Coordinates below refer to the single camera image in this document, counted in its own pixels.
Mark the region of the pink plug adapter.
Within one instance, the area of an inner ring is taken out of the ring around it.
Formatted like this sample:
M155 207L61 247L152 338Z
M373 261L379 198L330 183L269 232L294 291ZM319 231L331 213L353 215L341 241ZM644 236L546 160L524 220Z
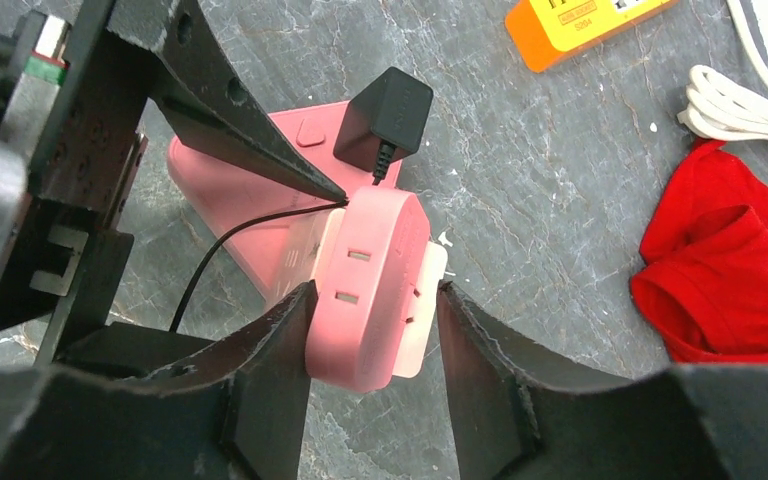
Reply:
M316 282L305 346L312 378L357 393L390 383L429 233L415 194L381 186L354 193Z

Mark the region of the orange power strip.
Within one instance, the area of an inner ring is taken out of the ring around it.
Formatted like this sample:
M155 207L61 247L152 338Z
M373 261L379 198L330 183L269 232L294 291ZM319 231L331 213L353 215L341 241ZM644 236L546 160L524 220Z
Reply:
M573 57L672 7L671 0L523 0L505 27L535 73Z

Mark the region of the pink power strip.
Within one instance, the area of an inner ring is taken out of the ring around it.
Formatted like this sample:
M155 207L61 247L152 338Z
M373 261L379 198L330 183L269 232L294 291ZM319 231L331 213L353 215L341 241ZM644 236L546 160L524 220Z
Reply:
M346 107L346 102L332 103L277 112L270 118L297 152L351 199L358 189L375 185L370 173L333 155ZM185 146L179 138L170 143L167 166L188 202L258 288L266 303L290 222L336 209L345 213L348 206L340 207L227 164ZM390 168L378 186L396 189L394 179L399 170L398 166Z

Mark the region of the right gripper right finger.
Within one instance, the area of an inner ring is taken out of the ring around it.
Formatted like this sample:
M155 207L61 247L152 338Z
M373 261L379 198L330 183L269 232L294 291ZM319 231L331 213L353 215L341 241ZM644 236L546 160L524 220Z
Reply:
M462 478L768 479L768 366L632 380L534 342L451 282L437 302Z

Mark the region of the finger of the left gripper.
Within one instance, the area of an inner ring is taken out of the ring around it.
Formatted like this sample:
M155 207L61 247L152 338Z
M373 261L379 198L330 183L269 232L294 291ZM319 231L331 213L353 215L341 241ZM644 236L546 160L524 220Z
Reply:
M302 157L250 93L196 1L117 1L107 23L179 140L315 198L345 191Z

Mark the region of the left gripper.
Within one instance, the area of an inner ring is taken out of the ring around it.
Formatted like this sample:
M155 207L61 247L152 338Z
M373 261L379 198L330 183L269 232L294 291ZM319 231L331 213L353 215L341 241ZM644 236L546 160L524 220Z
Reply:
M0 32L0 332L44 318L51 361L102 329L134 238L117 228L143 159L153 1L32 9Z

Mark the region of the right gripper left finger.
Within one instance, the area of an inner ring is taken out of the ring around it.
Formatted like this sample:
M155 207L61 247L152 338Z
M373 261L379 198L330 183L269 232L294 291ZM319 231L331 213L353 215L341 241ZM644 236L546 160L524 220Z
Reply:
M0 367L0 479L293 479L313 282L144 378Z

